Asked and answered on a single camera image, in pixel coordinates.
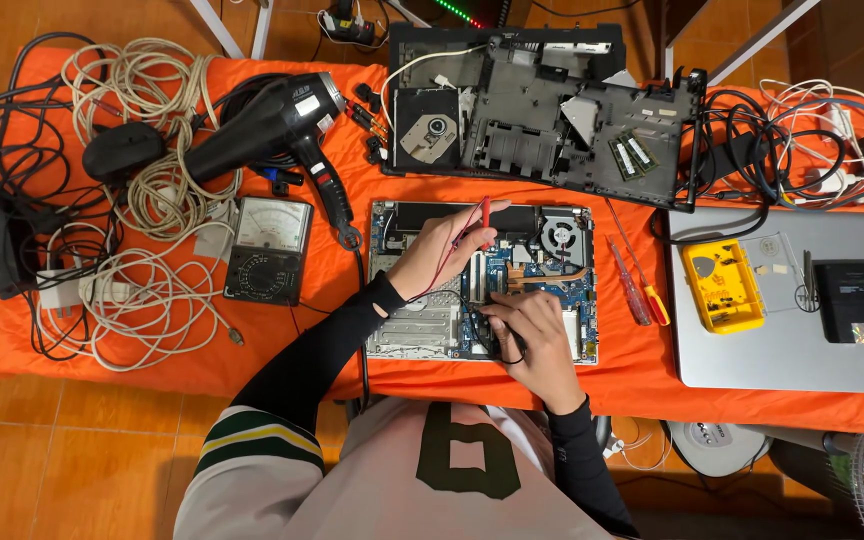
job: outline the silver laptop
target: silver laptop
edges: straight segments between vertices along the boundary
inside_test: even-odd
[[[754,208],[669,212],[675,240],[737,233],[756,220]],[[682,248],[667,248],[670,312],[678,377],[689,387],[864,392],[864,344],[826,340],[818,312],[799,309],[804,251],[813,262],[864,260],[864,213],[773,209],[765,225],[739,238],[765,304],[758,328],[720,335],[702,325],[686,278]]]

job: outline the yellow screwdriver handle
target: yellow screwdriver handle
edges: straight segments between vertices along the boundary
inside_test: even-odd
[[[662,326],[668,326],[669,313],[666,311],[663,299],[659,297],[659,293],[652,285],[647,285],[644,290],[645,297],[649,299],[649,306],[652,307],[652,313],[655,314],[655,322]]]

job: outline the led strip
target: led strip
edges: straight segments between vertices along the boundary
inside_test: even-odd
[[[479,24],[478,21],[476,21],[472,17],[466,15],[465,13],[463,13],[462,11],[457,9],[455,6],[452,6],[451,4],[449,4],[447,2],[443,2],[443,0],[435,0],[435,1],[436,1],[436,3],[438,3],[439,6],[446,8],[447,10],[452,12],[453,14],[459,16],[461,19],[468,21],[468,24],[474,26],[475,28],[482,28],[482,25]]]

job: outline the hand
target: hand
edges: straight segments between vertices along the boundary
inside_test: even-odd
[[[534,291],[506,296],[491,293],[495,303],[479,309],[488,317],[502,347],[509,375],[545,402],[553,414],[569,414],[582,406],[586,393],[579,386],[572,349],[562,321],[562,302],[553,294]],[[524,356],[509,329],[525,341]]]
[[[511,203],[507,200],[492,201],[491,212],[504,211]],[[412,300],[458,276],[475,250],[491,243],[498,234],[492,227],[482,227],[481,220],[482,208],[478,205],[471,205],[450,216],[427,220],[415,240],[389,270],[389,283],[398,295]],[[452,243],[466,225],[468,234],[452,252]]]

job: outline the person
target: person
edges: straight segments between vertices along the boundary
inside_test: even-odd
[[[389,313],[457,276],[494,240],[498,232],[481,226],[458,238],[481,213],[470,206],[428,220],[387,274],[255,374],[205,437],[174,538],[638,536],[595,440],[561,304],[542,291],[493,294],[480,312],[509,375],[544,402],[550,437],[521,410],[388,397],[351,421],[326,474],[319,402]]]

